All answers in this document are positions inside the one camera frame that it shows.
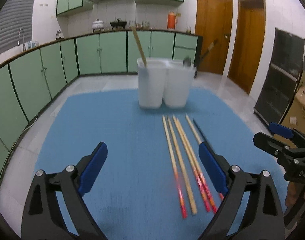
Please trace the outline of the right hand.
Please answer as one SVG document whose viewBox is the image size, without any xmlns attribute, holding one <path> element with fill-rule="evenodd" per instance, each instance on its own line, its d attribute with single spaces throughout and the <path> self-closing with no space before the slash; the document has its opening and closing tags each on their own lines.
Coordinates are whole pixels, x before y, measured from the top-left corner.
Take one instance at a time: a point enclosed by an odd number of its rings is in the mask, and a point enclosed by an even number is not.
<svg viewBox="0 0 305 240">
<path fill-rule="evenodd" d="M 300 194 L 299 184 L 296 184 L 294 182 L 289 182 L 287 187 L 287 195 L 285 198 L 285 205 L 286 207 L 293 206 L 295 202 L 297 201 L 299 194 Z"/>
</svg>

